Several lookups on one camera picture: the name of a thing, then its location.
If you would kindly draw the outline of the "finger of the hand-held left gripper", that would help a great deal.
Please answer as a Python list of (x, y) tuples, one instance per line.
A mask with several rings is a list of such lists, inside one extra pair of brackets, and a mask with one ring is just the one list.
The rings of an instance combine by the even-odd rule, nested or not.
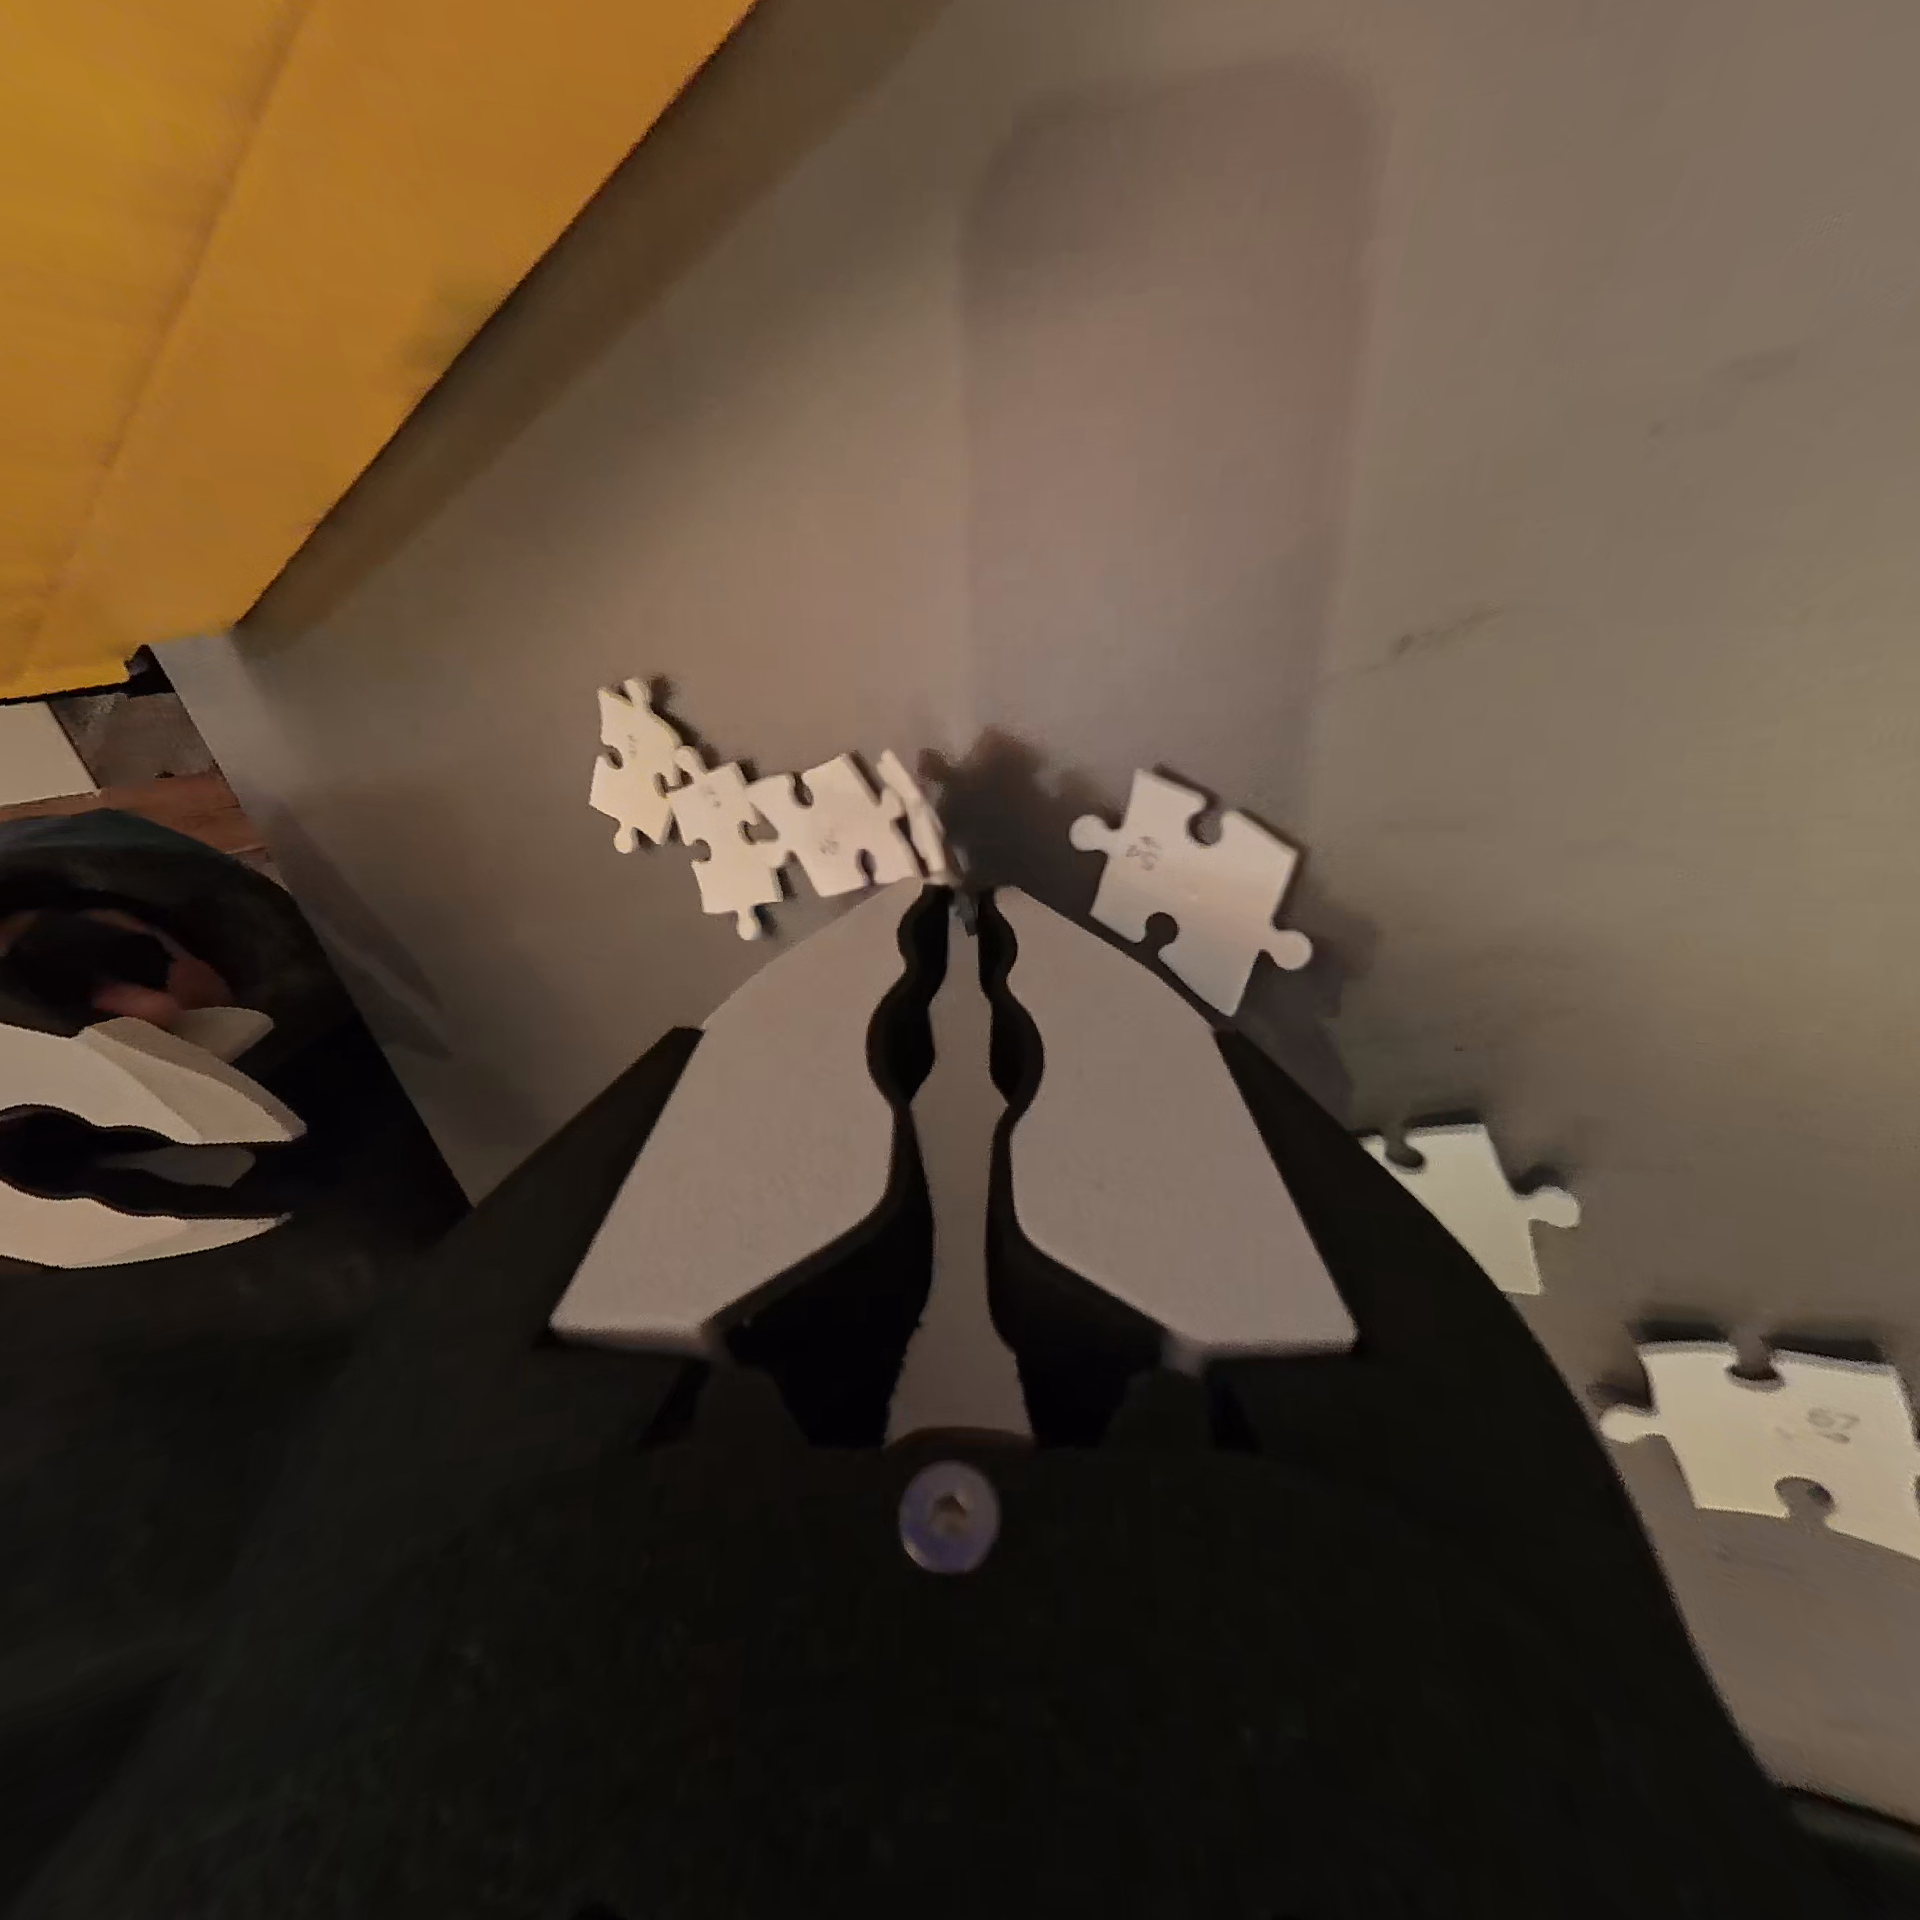
[(3, 1111), (162, 1141), (297, 1141), (303, 1121), (198, 1042), (133, 1017), (74, 1035), (3, 1026)]
[(42, 1267), (119, 1267), (197, 1257), (275, 1233), (291, 1218), (186, 1213), (186, 1200), (234, 1188), (255, 1163), (244, 1146), (165, 1144), (110, 1154), (98, 1172), (149, 1176), (165, 1188), (161, 1211), (129, 1211), (91, 1193), (53, 1193), (3, 1183), (3, 1256)]

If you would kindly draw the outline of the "yellow plastic bin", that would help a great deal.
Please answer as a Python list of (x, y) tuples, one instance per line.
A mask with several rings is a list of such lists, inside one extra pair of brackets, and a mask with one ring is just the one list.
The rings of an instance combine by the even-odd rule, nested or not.
[(4, 2), (4, 700), (250, 613), (750, 10)]

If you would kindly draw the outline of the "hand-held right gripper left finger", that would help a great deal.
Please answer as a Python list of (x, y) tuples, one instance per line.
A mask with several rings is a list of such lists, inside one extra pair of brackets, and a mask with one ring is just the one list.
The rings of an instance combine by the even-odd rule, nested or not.
[(913, 1106), (949, 931), (949, 889), (883, 887), (709, 1016), (554, 1338), (750, 1369), (812, 1444), (883, 1444), (931, 1295)]

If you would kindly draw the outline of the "person's dark grey garment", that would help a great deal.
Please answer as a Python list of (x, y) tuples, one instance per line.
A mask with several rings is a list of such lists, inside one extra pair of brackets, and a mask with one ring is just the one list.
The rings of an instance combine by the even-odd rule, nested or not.
[(3, 1891), (146, 1732), (389, 1274), (4, 1267)]

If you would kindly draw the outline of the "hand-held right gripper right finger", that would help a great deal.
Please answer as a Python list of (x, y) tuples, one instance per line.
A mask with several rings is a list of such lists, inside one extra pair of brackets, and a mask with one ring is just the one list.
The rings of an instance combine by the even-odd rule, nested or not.
[(989, 1004), (993, 1325), (1044, 1450), (1092, 1450), (1135, 1381), (1319, 1361), (1357, 1328), (1220, 1033), (1017, 887), (977, 913)]

